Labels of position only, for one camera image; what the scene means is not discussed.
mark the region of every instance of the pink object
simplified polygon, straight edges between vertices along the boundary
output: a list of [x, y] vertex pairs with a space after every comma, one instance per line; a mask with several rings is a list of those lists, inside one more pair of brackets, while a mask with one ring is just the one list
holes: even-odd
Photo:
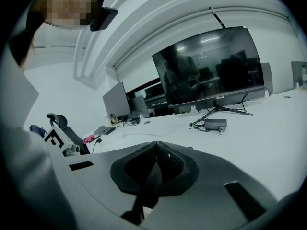
[[95, 136], [90, 135], [89, 137], [87, 137], [83, 140], [83, 143], [86, 144], [86, 143], [88, 143], [88, 142], [90, 142], [91, 140], [94, 140], [94, 139], [95, 139]]

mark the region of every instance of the monitor base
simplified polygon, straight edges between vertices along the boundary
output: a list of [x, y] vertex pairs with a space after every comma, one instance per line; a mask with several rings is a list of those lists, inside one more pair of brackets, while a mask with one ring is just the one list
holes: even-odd
[[209, 113], [207, 113], [205, 116], [203, 116], [201, 119], [197, 120], [194, 124], [198, 123], [199, 121], [205, 120], [207, 117], [209, 117], [211, 114], [216, 113], [218, 111], [228, 111], [228, 112], [233, 112], [233, 113], [238, 113], [238, 114], [243, 114], [243, 115], [248, 115], [248, 116], [253, 116], [252, 113], [246, 113], [242, 112], [236, 109], [231, 109], [223, 106], [216, 106], [213, 110], [211, 110]]

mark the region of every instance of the monitor screen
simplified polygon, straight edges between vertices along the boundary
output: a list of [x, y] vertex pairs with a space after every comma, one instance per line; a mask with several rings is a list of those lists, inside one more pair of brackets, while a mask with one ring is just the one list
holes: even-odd
[[263, 87], [260, 59], [247, 28], [202, 33], [153, 55], [170, 105]]
[[109, 117], [122, 117], [131, 114], [124, 84], [119, 82], [104, 96], [106, 112]]

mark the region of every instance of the power adapter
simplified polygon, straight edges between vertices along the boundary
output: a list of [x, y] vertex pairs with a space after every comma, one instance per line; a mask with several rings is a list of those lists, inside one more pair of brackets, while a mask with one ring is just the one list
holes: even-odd
[[222, 134], [227, 127], [227, 119], [205, 119], [207, 130], [218, 130]]

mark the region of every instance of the white desk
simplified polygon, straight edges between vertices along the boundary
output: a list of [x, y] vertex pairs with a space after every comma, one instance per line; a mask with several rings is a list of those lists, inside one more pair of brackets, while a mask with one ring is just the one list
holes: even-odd
[[[108, 136], [101, 136], [103, 141], [96, 144], [94, 152], [157, 140], [191, 146], [232, 162], [280, 200], [298, 190], [307, 174], [307, 91], [292, 90], [244, 105], [253, 116], [217, 112], [209, 117], [227, 119], [222, 135], [190, 130], [189, 123], [200, 117], [192, 113], [147, 118], [137, 126], [121, 125]], [[93, 146], [94, 142], [88, 144], [90, 152]]]

